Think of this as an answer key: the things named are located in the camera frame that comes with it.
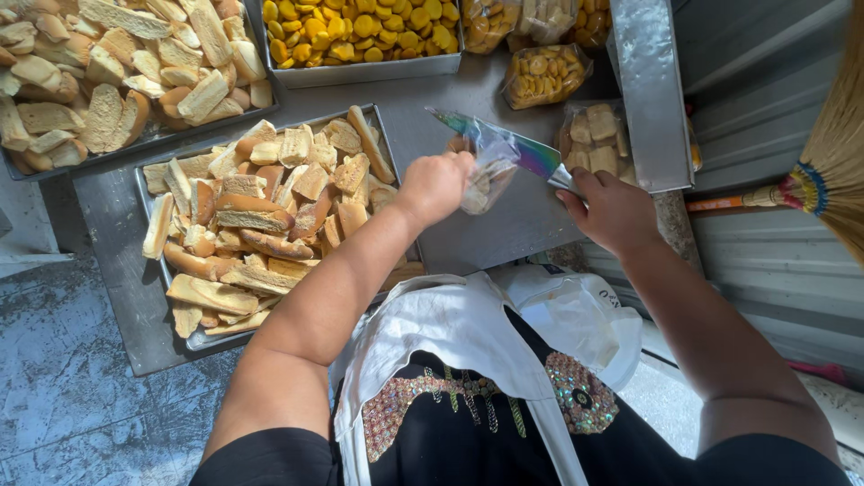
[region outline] stainless steel tray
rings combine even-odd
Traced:
[[[261,12],[263,0],[245,0],[246,9],[250,12],[252,25],[260,34],[262,39],[267,38],[264,32],[264,19],[255,12]],[[288,89],[313,86],[332,86],[351,83],[363,83],[367,81],[395,80],[400,78],[416,78],[421,76],[435,76],[438,74],[455,74],[459,71],[462,60],[462,51],[465,50],[465,42],[462,39],[462,20],[456,23],[456,35],[459,39],[459,52],[456,54],[440,54],[420,59],[406,59],[403,61],[369,62],[361,64],[347,64],[345,66],[319,66],[304,67],[300,69],[276,69],[276,63],[270,55],[270,43],[265,42],[264,55],[266,56],[267,68],[273,72],[276,78]]]
[[[261,43],[257,40],[257,36],[255,34],[255,29],[252,28],[249,22],[250,16],[246,16],[246,22],[244,22],[244,27],[246,29],[246,36],[249,37],[252,42],[254,42],[258,48],[259,55],[266,55],[270,57],[264,51],[264,46],[267,44],[266,42]],[[279,107],[279,99],[273,96],[273,105],[268,106],[266,108],[255,108],[251,110],[247,110],[242,115],[238,115],[236,117],[230,118],[222,118],[221,120],[216,120],[212,123],[208,123],[202,126],[196,126],[193,128],[189,128],[184,131],[173,131],[168,127],[162,127],[161,129],[156,129],[156,124],[152,121],[147,122],[147,126],[144,127],[144,132],[141,134],[141,137],[138,137],[132,145],[121,149],[115,150],[113,152],[109,152],[107,154],[102,154],[99,156],[90,155],[84,162],[74,165],[71,167],[60,167],[58,169],[46,170],[45,172],[37,172],[31,176],[27,176],[23,174],[18,168],[12,163],[12,158],[10,153],[6,149],[0,150],[0,157],[6,163],[6,167],[9,169],[9,175],[12,177],[13,181],[40,181],[41,179],[45,179],[48,177],[57,176],[59,174],[66,174],[72,170],[81,169],[83,167],[89,167],[94,165],[95,163],[101,163],[107,160],[112,160],[118,157],[125,157],[132,153],[138,152],[140,150],[148,149],[150,147],[154,147],[161,144],[167,144],[169,142],[173,142],[175,140],[179,140],[185,137],[190,137],[198,133],[203,133],[205,131],[213,130],[220,126],[226,126],[234,123],[239,123],[244,120],[250,118],[256,118],[264,115],[265,113],[273,112]]]
[[[393,157],[392,157],[392,151],[390,149],[390,141],[387,138],[387,132],[384,129],[384,124],[381,121],[381,115],[380,115],[380,113],[378,113],[378,107],[375,105],[363,105],[360,107],[360,109],[362,110],[363,114],[366,117],[366,123],[368,123],[369,126],[374,126],[375,128],[378,129],[378,131],[381,132],[381,139],[378,141],[378,148],[381,150],[381,155],[384,157],[384,159],[386,159],[392,165],[393,164]],[[326,125],[333,118],[339,118],[339,117],[344,118],[347,116],[347,114],[348,114],[348,110],[345,110],[343,112],[333,113],[333,114],[327,115],[325,117],[315,118],[315,119],[301,122],[301,123],[298,123],[295,125],[278,127],[278,131],[282,131],[285,128],[296,128],[297,126],[300,126],[304,123],[311,126],[313,131],[318,131],[318,129],[320,129],[323,125]],[[206,148],[199,149],[199,150],[191,150],[189,152],[186,152],[183,154],[173,155],[171,157],[160,157],[160,158],[156,158],[156,159],[151,158],[150,160],[143,161],[140,165],[137,165],[135,167],[135,185],[136,185],[136,189],[137,189],[136,192],[137,192],[137,196],[138,196],[138,201],[141,203],[141,208],[143,209],[143,212],[147,218],[147,221],[149,221],[149,219],[150,219],[150,212],[153,209],[153,201],[155,201],[156,198],[152,194],[147,192],[147,181],[144,178],[143,167],[145,165],[151,165],[154,163],[167,162],[168,160],[170,160],[173,157],[186,158],[186,157],[193,157],[193,156],[200,155],[200,154],[210,153],[211,148],[213,146],[206,147]],[[397,175],[397,186],[400,185],[401,183],[402,183],[402,180],[399,177],[399,175]],[[409,247],[408,252],[406,252],[406,255],[408,257],[408,260],[410,260],[410,261],[422,261],[422,255],[420,254],[420,246],[417,245],[416,241],[411,245],[411,247]],[[171,286],[171,282],[174,280],[175,270],[174,270],[174,268],[169,266],[167,263],[165,263],[165,259],[159,260],[159,269],[160,269],[160,274],[162,276],[162,282],[165,284],[165,289],[167,290]],[[384,300],[385,297],[387,297],[387,292],[380,292],[372,300],[372,304],[381,302],[382,300]],[[152,325],[164,325],[164,324],[165,323],[153,323]],[[186,347],[192,351],[198,351],[201,349],[206,349],[206,348],[210,348],[212,346],[216,346],[217,344],[221,344],[223,342],[229,342],[229,341],[239,339],[243,336],[248,336],[248,335],[252,334],[253,332],[255,332],[255,330],[249,330],[246,332],[239,332],[237,334],[230,334],[230,335],[208,336],[208,335],[204,334],[204,330],[201,328],[201,326],[199,326],[199,328],[196,329],[195,332],[192,333],[192,335],[189,338],[187,338]]]

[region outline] corrugated metal wall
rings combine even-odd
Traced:
[[[801,153],[842,56],[849,0],[674,2],[685,97],[703,169],[691,195],[776,182]],[[794,210],[692,220],[708,279],[787,359],[842,365],[864,387],[864,274]],[[593,243],[592,272],[641,308]]]

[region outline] white apron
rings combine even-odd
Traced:
[[[510,324],[513,307],[485,272],[466,278],[433,275],[398,284],[358,325],[331,369],[334,387],[345,378],[334,418],[346,486],[371,483],[363,435],[363,404],[409,362],[427,351],[452,368],[492,379],[502,392],[524,399],[562,486],[588,481],[543,364]]]

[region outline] stainless steel counter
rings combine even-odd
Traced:
[[[440,153],[452,136],[425,106],[459,110],[547,144],[563,121],[563,104],[514,112],[500,95],[510,55],[465,54],[456,75],[286,90],[272,76],[281,108],[266,116],[276,126],[317,118],[350,105],[375,103],[390,137],[397,171],[415,158]],[[573,99],[608,99],[619,91],[608,59]],[[220,127],[126,160],[76,172],[74,183],[111,305],[135,375],[152,373],[222,349],[193,353],[175,336],[158,265],[141,257],[146,219],[134,192],[131,167],[150,159],[236,139],[257,122]],[[576,240],[576,229],[553,189],[520,170],[495,206],[482,216],[457,211],[420,237],[429,272],[467,274]]]

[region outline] broom bristles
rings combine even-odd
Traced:
[[[864,267],[864,0],[854,0],[840,71],[800,161],[823,180],[819,220]],[[799,184],[785,193],[806,200]]]

